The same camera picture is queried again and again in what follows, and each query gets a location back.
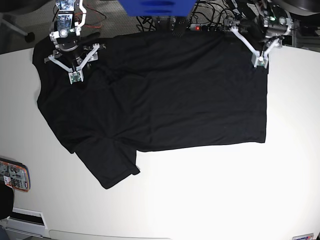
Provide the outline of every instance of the chair leg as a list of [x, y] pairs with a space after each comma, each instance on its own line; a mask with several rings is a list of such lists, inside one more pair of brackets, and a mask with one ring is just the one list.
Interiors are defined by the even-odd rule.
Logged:
[[18, 26], [15, 26], [13, 24], [11, 24], [10, 22], [2, 19], [2, 22], [4, 25], [6, 25], [8, 28], [12, 29], [13, 31], [17, 32], [18, 34], [21, 34], [22, 36], [28, 36], [28, 33], [23, 31], [21, 28], [19, 28]]

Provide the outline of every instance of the gray floor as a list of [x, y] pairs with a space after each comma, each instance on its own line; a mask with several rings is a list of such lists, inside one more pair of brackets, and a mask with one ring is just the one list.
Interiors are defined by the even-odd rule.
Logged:
[[[221, 0], [217, 0], [215, 3], [223, 6]], [[89, 4], [92, 9], [96, 9], [105, 14], [107, 19], [102, 22], [102, 28], [84, 28], [81, 35], [86, 36], [92, 32], [100, 31], [102, 38], [112, 38], [117, 35], [138, 32], [136, 27], [138, 22], [136, 18], [127, 16], [125, 10], [117, 0], [84, 0], [84, 5], [86, 4]], [[6, 26], [0, 26], [0, 54], [33, 48], [37, 42], [48, 36], [54, 16], [54, 6], [55, 0], [51, 0], [36, 11], [15, 18], [15, 23], [26, 32], [34, 32], [34, 42], [26, 43], [24, 37], [4, 29]], [[218, 18], [220, 12], [218, 6], [216, 6], [216, 9], [215, 19]], [[199, 10], [210, 16], [210, 9], [199, 8]], [[87, 10], [86, 23], [94, 23], [100, 19], [101, 16], [99, 14], [90, 9]]]

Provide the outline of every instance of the electronic device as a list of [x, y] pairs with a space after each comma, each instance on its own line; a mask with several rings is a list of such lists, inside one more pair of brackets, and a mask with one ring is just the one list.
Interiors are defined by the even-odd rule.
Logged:
[[22, 192], [30, 190], [30, 175], [28, 168], [15, 161], [0, 157], [0, 181], [7, 186]]
[[[190, 19], [195, 16], [194, 13], [200, 5], [220, 5], [214, 0], [120, 0], [126, 12], [130, 16], [136, 16], [142, 31], [146, 29], [143, 24], [149, 23], [150, 26], [147, 28], [149, 31], [153, 29], [172, 31], [172, 35], [177, 38], [182, 37], [186, 29], [233, 34], [252, 52], [254, 68], [267, 68], [270, 51], [274, 47], [282, 47], [284, 37], [292, 33], [294, 21], [291, 13], [300, 16], [320, 13], [320, 1], [316, 0], [225, 0], [225, 2], [223, 3], [226, 8], [219, 12], [216, 23], [213, 22], [216, 12], [213, 9], [212, 18], [206, 18], [209, 24], [192, 24]], [[97, 61], [98, 52], [106, 47], [98, 43], [87, 44], [97, 39], [100, 36], [99, 32], [81, 37], [87, 15], [83, 0], [55, 0], [55, 4], [58, 8], [57, 19], [53, 22], [49, 34], [55, 50], [44, 62], [51, 61], [66, 70], [71, 84], [83, 82], [83, 68], [89, 67], [90, 62]], [[257, 9], [258, 16], [248, 4]]]

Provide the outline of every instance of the t-shirt sleeve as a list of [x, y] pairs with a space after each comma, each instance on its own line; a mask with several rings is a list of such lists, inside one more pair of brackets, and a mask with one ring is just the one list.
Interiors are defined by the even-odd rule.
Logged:
[[105, 189], [140, 173], [137, 151], [111, 138], [87, 139], [76, 147], [75, 153]]

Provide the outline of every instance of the white table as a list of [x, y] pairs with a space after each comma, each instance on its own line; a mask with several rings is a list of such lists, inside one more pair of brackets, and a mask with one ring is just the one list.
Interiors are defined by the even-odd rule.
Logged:
[[320, 231], [320, 53], [270, 56], [265, 144], [137, 154], [141, 173], [105, 190], [39, 112], [32, 49], [0, 55], [0, 156], [25, 164], [14, 206], [48, 230], [172, 240], [290, 240]]

